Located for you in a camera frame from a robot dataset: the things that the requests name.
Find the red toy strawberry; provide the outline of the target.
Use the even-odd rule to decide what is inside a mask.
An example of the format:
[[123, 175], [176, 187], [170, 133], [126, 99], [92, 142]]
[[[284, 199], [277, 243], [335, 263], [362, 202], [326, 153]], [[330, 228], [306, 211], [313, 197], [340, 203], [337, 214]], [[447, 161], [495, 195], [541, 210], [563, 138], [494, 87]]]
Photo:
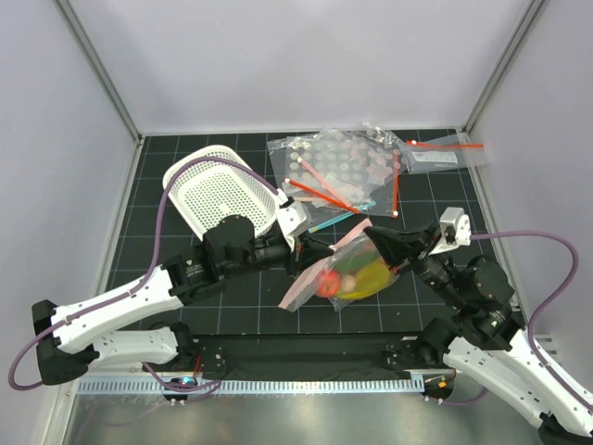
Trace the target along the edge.
[[334, 271], [323, 273], [319, 277], [315, 295], [324, 299], [332, 298], [340, 289], [340, 279], [340, 274]]

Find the yellow toy lemon slice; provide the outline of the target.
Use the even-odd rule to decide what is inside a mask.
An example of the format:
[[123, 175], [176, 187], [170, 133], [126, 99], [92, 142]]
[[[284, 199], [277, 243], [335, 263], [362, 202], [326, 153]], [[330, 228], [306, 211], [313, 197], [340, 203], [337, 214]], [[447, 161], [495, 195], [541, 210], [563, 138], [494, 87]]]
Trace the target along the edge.
[[367, 265], [351, 275], [357, 280], [356, 287], [352, 292], [343, 292], [339, 289], [336, 293], [339, 299], [366, 299], [390, 286], [394, 281], [394, 275], [380, 263]]

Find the pink zipper clear bag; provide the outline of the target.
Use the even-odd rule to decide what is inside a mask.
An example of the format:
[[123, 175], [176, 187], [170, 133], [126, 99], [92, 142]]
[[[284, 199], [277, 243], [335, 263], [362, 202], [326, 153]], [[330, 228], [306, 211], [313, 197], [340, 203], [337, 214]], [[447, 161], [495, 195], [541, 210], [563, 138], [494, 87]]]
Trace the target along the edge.
[[365, 234], [371, 227], [369, 219], [360, 222], [332, 245], [331, 256], [300, 273], [284, 294], [279, 308], [295, 312], [317, 297], [329, 301], [339, 312], [353, 301], [369, 298], [392, 286], [398, 274], [388, 268]]

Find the green toy chili pepper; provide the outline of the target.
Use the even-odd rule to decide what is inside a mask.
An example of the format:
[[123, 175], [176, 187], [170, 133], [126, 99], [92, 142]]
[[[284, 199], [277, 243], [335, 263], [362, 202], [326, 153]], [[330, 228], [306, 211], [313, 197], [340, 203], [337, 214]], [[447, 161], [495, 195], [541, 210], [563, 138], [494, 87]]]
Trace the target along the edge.
[[376, 250], [364, 251], [359, 253], [348, 253], [344, 258], [338, 260], [333, 269], [338, 273], [351, 274], [356, 273], [363, 267], [373, 263], [379, 258], [379, 253]]

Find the beige toy egg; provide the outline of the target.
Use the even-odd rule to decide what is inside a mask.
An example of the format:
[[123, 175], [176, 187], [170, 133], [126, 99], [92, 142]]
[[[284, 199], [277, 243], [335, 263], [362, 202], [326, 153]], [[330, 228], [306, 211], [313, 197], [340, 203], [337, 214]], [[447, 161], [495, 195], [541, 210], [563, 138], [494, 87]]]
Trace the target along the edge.
[[351, 274], [343, 274], [340, 279], [340, 289], [343, 292], [352, 292], [356, 287], [357, 280]]

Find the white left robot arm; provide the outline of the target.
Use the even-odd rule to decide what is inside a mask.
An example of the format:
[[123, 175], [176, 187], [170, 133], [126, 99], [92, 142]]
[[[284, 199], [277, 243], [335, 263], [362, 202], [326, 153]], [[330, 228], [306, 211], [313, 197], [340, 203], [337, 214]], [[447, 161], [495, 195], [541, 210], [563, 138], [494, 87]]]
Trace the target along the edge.
[[56, 386], [92, 367], [126, 362], [169, 364], [185, 371], [196, 361], [189, 330], [174, 326], [155, 336], [125, 326], [220, 294], [229, 279], [282, 267], [290, 275], [307, 267], [312, 242], [307, 223], [283, 211], [264, 235], [246, 217], [232, 215], [128, 284], [75, 304], [45, 299], [32, 305], [41, 382]]

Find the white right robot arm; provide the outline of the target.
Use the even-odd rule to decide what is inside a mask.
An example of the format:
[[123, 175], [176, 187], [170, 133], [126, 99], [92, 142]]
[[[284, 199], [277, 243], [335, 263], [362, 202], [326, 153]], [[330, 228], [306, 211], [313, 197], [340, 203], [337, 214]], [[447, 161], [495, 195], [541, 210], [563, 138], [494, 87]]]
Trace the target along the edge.
[[412, 232], [364, 221], [299, 275], [283, 304], [293, 310], [312, 296], [361, 299], [414, 273], [455, 313], [434, 319], [396, 358], [465, 373], [529, 421], [545, 444], [591, 443], [592, 394], [539, 345], [533, 323], [512, 310], [505, 271], [491, 257], [458, 267], [448, 256], [475, 239], [466, 216]]

